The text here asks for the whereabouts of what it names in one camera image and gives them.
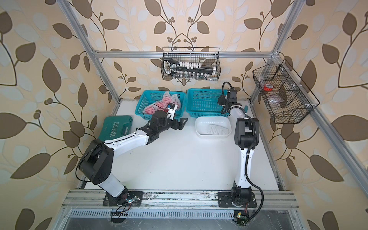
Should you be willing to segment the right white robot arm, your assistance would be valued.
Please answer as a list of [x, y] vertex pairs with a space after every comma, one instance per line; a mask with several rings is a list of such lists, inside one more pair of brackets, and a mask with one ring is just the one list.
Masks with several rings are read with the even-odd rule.
[[259, 121], [250, 117], [241, 103], [237, 102], [237, 91], [231, 87], [218, 98], [222, 106], [221, 113], [236, 118], [234, 142], [240, 148], [238, 175], [231, 191], [232, 200], [252, 199], [252, 187], [256, 187], [250, 180], [253, 154], [259, 144]]

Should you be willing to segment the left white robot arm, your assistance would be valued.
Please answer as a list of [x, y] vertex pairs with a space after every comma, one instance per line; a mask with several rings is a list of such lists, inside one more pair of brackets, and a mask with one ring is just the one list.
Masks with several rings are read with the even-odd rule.
[[113, 161], [131, 150], [149, 145], [168, 129], [182, 130], [187, 118], [174, 118], [174, 113], [157, 111], [145, 126], [114, 140], [93, 140], [77, 165], [89, 181], [117, 199], [128, 197], [128, 189], [112, 173]]

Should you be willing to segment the white plastic tub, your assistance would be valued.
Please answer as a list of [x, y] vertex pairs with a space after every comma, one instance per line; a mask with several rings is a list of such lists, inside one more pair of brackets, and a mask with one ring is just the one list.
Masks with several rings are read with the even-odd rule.
[[232, 132], [226, 117], [198, 117], [195, 122], [195, 130], [200, 138], [225, 138]]

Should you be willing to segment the right teal plastic basket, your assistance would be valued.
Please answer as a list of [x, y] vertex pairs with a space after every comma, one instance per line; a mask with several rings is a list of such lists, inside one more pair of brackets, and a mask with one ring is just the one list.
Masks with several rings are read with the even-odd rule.
[[218, 99], [224, 95], [230, 96], [230, 92], [236, 97], [236, 90], [228, 89], [196, 89], [192, 88], [186, 94], [186, 112], [194, 118], [198, 117], [228, 117], [229, 113], [222, 114], [223, 106], [218, 104]]

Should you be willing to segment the teal plastic basket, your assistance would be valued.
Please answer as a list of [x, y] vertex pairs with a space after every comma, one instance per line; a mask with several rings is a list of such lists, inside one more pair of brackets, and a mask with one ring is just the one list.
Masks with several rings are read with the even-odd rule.
[[228, 117], [229, 113], [222, 114], [223, 106], [218, 104], [218, 99], [224, 95], [230, 96], [230, 92], [236, 97], [236, 90], [228, 89], [196, 89], [192, 88], [186, 94], [186, 112], [194, 118], [198, 117]]
[[155, 90], [146, 90], [141, 95], [139, 102], [136, 106], [135, 114], [137, 116], [142, 117], [143, 119], [151, 120], [152, 115], [143, 112], [144, 109], [155, 103], [156, 101], [159, 101], [163, 98], [164, 93], [169, 93], [170, 95], [177, 95], [180, 102], [181, 102], [181, 108], [179, 110], [176, 110], [174, 118], [181, 118], [184, 113], [185, 109], [185, 102], [186, 102], [186, 93], [184, 92], [171, 92], [171, 91], [155, 91]]

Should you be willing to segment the left teal plastic basket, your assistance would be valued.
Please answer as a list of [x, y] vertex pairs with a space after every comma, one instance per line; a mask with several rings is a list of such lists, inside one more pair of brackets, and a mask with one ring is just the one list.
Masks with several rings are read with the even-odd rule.
[[181, 118], [184, 113], [185, 109], [185, 102], [186, 102], [186, 93], [184, 92], [171, 92], [171, 91], [155, 91], [155, 90], [146, 90], [141, 95], [139, 102], [136, 106], [135, 114], [137, 116], [142, 117], [143, 119], [151, 120], [152, 115], [143, 112], [144, 109], [155, 103], [156, 101], [159, 101], [163, 98], [164, 93], [169, 93], [170, 95], [177, 95], [180, 102], [181, 102], [181, 108], [179, 110], [176, 110], [174, 118]]

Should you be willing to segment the red tape roll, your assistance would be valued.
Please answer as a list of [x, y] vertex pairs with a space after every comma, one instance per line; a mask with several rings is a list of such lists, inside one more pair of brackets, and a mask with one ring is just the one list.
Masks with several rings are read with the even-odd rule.
[[272, 84], [266, 83], [263, 86], [263, 91], [265, 91], [265, 92], [271, 92], [271, 91], [273, 91], [273, 88], [274, 88], [274, 86]]

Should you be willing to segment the row of glass vials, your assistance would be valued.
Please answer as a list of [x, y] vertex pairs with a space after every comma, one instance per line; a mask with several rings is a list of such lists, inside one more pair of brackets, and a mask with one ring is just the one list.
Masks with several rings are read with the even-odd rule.
[[177, 80], [182, 80], [182, 79], [185, 79], [185, 80], [196, 80], [196, 81], [218, 81], [219, 77], [214, 74], [214, 75], [211, 75], [211, 74], [207, 74], [207, 73], [197, 73], [197, 72], [180, 72], [176, 75], [173, 76], [174, 79], [177, 79]]

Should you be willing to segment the green plastic tool case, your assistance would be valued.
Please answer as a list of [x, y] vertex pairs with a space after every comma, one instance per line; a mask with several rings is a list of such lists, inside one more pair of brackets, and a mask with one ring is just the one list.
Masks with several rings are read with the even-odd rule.
[[103, 128], [99, 140], [113, 140], [130, 133], [133, 123], [132, 116], [110, 116], [104, 119]]

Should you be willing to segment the black white tool set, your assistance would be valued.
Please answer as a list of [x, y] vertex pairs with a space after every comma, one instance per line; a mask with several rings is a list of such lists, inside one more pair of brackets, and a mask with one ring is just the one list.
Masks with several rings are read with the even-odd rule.
[[164, 58], [162, 68], [165, 74], [176, 74], [180, 72], [197, 72], [214, 75], [217, 73], [216, 67], [205, 67], [198, 63], [176, 61], [173, 58]]

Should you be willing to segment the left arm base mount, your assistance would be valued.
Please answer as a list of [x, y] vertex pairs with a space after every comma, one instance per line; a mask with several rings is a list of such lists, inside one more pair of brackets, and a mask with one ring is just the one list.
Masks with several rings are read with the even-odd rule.
[[143, 201], [143, 191], [128, 191], [123, 192], [118, 197], [113, 197], [108, 192], [105, 193], [103, 199], [104, 207], [119, 207], [124, 206], [140, 206]]

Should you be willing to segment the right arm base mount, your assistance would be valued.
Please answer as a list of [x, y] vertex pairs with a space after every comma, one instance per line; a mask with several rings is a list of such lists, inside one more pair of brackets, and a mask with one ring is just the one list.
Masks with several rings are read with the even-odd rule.
[[230, 192], [218, 192], [216, 195], [221, 208], [256, 208], [256, 198], [252, 189], [233, 187]]

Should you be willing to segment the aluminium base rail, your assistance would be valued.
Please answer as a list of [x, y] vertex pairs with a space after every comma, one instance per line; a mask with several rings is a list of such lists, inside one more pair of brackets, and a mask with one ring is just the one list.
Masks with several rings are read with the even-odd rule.
[[[132, 207], [142, 209], [238, 209], [256, 210], [261, 204], [261, 194], [254, 191], [248, 205], [244, 201], [232, 201], [229, 195], [219, 196], [211, 190], [143, 190], [140, 201]], [[101, 189], [72, 189], [68, 192], [63, 208], [116, 208]], [[261, 210], [300, 210], [290, 191], [264, 191]]]

